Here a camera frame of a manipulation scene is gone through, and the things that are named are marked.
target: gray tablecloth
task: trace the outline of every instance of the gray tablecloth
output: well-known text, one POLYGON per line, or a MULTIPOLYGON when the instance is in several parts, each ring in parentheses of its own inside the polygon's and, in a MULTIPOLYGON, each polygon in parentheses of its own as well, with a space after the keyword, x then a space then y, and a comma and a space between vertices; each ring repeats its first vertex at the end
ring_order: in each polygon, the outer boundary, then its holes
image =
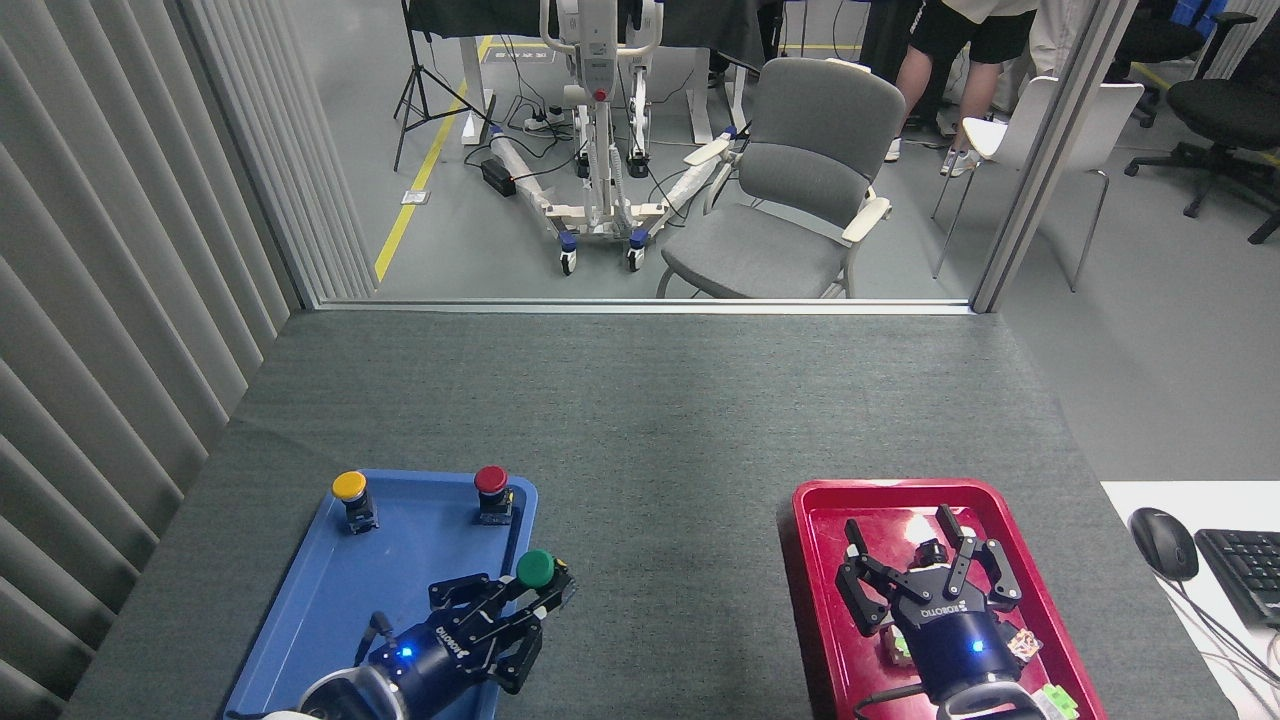
MULTIPOLYGON (((710 47, 759 68, 764 64, 764 49, 755 10, 762 1, 669 0, 664 4, 662 44, 668 47, 710 47)), ((618 1, 620 8, 630 5, 630 1, 618 1)), ((410 15, 416 29, 440 37, 538 37, 538 0, 412 0, 410 15)))
POLYGON ((993 316, 329 311, 285 325, 67 719, 214 717, 339 471, 486 464, 581 585, 500 719, 808 716, 778 503, 906 477, 1001 491, 1111 717, 1234 716, 993 316))

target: gray chair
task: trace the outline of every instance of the gray chair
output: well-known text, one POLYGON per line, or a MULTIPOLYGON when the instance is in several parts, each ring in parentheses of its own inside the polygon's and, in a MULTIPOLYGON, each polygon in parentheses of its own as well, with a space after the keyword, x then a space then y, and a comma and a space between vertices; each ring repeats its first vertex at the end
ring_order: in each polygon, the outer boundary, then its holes
POLYGON ((667 272, 713 297, 852 297, 859 242, 890 211, 872 191, 902 120, 897 88, 840 60, 780 58, 755 88, 750 142, 741 152, 717 141, 686 163, 719 156, 704 217, 662 247, 667 272), (713 205, 730 173, 758 199, 788 205, 840 228, 840 240, 746 205, 713 205))

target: yellow floor line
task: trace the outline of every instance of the yellow floor line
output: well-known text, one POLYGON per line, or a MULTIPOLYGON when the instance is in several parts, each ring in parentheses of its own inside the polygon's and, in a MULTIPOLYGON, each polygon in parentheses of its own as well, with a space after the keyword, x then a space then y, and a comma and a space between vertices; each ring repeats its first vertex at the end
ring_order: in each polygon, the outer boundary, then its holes
POLYGON ((1158 87, 1160 90, 1169 90, 1170 85, 1169 81, 1151 72, 1151 68, 1148 68, 1147 65, 1143 65, 1142 63, 1134 63, 1132 67, 1133 69, 1138 70, 1138 73, 1140 73, 1142 77, 1155 83, 1156 87, 1158 87))
MULTIPOLYGON (((480 58, 489 50, 493 44, 493 36, 486 36, 476 50, 480 58)), ((454 92, 466 97, 467 95, 467 81, 454 88, 454 92)), ((462 108, 462 101, 457 97, 449 105, 449 113, 462 108)), ((440 129, 435 132, 435 140, 431 141, 430 150, 426 151, 426 158, 422 159, 422 167, 417 170, 417 177, 413 178, 413 184, 410 190, 422 190, 426 187, 426 181, 431 177, 431 170, 435 168, 435 163, 440 159, 440 152, 444 151, 444 142, 449 137, 449 131, 453 129, 453 122, 458 119, 458 115, 449 115, 444 118, 440 123, 440 129)), ((413 217, 413 210, 417 205, 402 205, 399 214, 396 217, 396 223, 392 224, 392 232, 387 234, 387 242, 383 243, 381 252, 378 254, 378 260, 374 263, 374 272, 378 273, 378 279, 381 281, 387 275, 387 268, 390 266, 392 259, 396 256, 396 251, 399 249, 401 238, 404 237, 404 229, 408 228, 408 222, 413 217)))
MULTIPOLYGON (((1157 76, 1156 73, 1151 72, 1151 68, 1148 68, 1147 65, 1143 65, 1142 63, 1134 63, 1133 69, 1138 70, 1138 73, 1140 73, 1142 77, 1155 83, 1156 87, 1158 87, 1161 91, 1169 90, 1170 82, 1157 76)), ((1262 159, 1266 160, 1267 163, 1271 163, 1272 165, 1280 168, 1280 158, 1276 158, 1271 152, 1258 152, 1258 155, 1262 155, 1262 159)))

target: gray floor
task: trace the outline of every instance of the gray floor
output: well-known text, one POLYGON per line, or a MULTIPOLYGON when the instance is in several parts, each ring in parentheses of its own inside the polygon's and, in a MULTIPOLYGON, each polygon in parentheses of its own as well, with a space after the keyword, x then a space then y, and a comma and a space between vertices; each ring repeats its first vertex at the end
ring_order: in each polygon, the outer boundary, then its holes
MULTIPOLYGON (((440 123, 408 136, 401 170, 392 173, 398 126, 390 111, 408 68, 398 10, 381 1, 325 3, 324 12, 315 3, 291 3, 374 258, 440 123)), ((810 5, 805 54, 829 54, 832 10, 823 8, 828 4, 810 5), (828 47, 815 50, 820 44, 828 47)), ((837 42, 855 44, 864 6, 841 5, 849 9, 837 18, 837 42)), ((797 45, 800 15, 795 6, 790 12, 787 42, 797 45)), ((844 51, 846 56, 852 53, 844 51)), ((652 95, 677 90, 690 59, 687 50, 662 50, 652 95)), ((436 63, 448 79, 461 79, 453 41, 436 44, 436 63)), ((544 95, 562 82, 561 64, 522 64, 521 70, 544 95)), ((485 65, 485 73, 498 90, 498 110, 504 115, 515 73, 503 64, 485 65)), ((431 88, 430 100, 439 109, 449 99, 431 88)), ((684 111, 681 92, 659 105, 655 136, 687 141, 684 111)), ((723 110, 713 119, 724 122, 723 110)), ((452 135, 457 132, 454 126, 452 135)), ((1161 154, 1179 140, 1197 138, 1171 113, 1162 114, 1152 129, 1135 122, 1125 129, 1106 165, 1111 195, 1078 293, 1069 292, 1065 273, 1079 255, 1097 181, 1065 178, 1001 314, 1061 398, 1100 479, 1276 478, 1280 384, 1274 382, 1272 364, 1280 328, 1272 306, 1280 300, 1280 238, 1262 246, 1245 243, 1265 213, 1231 191, 1215 192, 1198 220, 1184 218, 1192 173, 1143 169, 1137 178, 1121 174, 1129 158, 1161 154)), ((657 177, 677 169, 686 150, 657 147, 657 177)), ((612 246, 584 246, 579 272, 562 277, 554 242, 532 233, 527 210, 485 187, 477 170, 462 164, 463 155, 456 138, 448 137, 428 184, 431 200, 416 210, 380 299, 652 296, 660 259, 650 258, 632 275, 612 246)), ((562 143, 547 160, 530 164, 549 168, 564 156, 567 145, 562 143)), ((969 295, 1016 174, 983 169, 942 277, 933 281, 929 266, 945 232, 945 225, 928 219, 941 187, 940 158, 938 151, 908 146, 902 160, 886 167, 878 178, 877 188, 895 202, 895 213, 859 256, 859 296, 969 295)), ((562 178, 557 182, 572 182, 572 176, 562 178)), ((653 186, 628 187, 636 197, 653 186)), ((950 217, 945 204, 938 220, 950 217)), ((673 284, 672 295, 678 293, 673 284)))

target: computer mouse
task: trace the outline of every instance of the computer mouse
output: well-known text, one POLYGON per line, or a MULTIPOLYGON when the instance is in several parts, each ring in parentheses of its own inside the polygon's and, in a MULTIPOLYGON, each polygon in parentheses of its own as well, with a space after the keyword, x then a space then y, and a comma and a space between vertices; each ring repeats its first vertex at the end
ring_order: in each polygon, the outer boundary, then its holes
POLYGON ((1129 532, 1147 565, 1162 577, 1180 582, 1199 573, 1196 541, 1178 518, 1155 507, 1139 507, 1129 516, 1129 532))

